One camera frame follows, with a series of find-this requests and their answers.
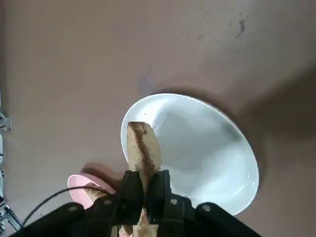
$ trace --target dark stain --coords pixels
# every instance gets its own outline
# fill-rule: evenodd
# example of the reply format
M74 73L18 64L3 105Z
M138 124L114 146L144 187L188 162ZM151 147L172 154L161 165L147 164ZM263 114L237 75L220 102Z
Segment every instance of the dark stain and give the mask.
M236 38L238 38L239 36L241 36L241 34L246 30L245 22L246 22L245 19L239 21L240 32L239 32L239 34L236 36Z
M128 126L130 126L131 129L134 131L137 146L143 155L142 161L141 161L143 167L135 166L135 168L136 168L136 171L140 171L140 175L143 174L144 181L147 182L146 184L143 184L143 187L144 186L147 187L149 180L151 179L151 177L153 176L155 172L155 166L153 164L153 161L150 158L148 148L143 142L143 136L147 134L147 131L143 130L140 127L139 122L129 122Z

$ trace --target white bowl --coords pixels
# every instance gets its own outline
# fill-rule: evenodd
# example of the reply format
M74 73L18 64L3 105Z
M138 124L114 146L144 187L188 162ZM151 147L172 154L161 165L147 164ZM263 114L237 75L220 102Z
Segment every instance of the white bowl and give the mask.
M130 121L144 121L153 128L172 192L189 197L193 207L209 201L236 215L255 198L259 185L255 155L238 127L214 106L179 94L139 100L121 126L126 160Z

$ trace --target pink bowl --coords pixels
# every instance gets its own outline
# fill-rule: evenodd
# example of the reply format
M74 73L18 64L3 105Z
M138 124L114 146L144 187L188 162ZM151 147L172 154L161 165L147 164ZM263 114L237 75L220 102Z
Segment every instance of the pink bowl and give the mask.
M85 186L88 183L93 183L100 188L108 191L111 194L115 194L115 190L104 182L102 179L87 173L73 174L68 178L68 188L76 187L76 186ZM85 192L84 189L75 189L70 190L70 195L75 202L80 203L84 209L88 209L93 205L93 201Z

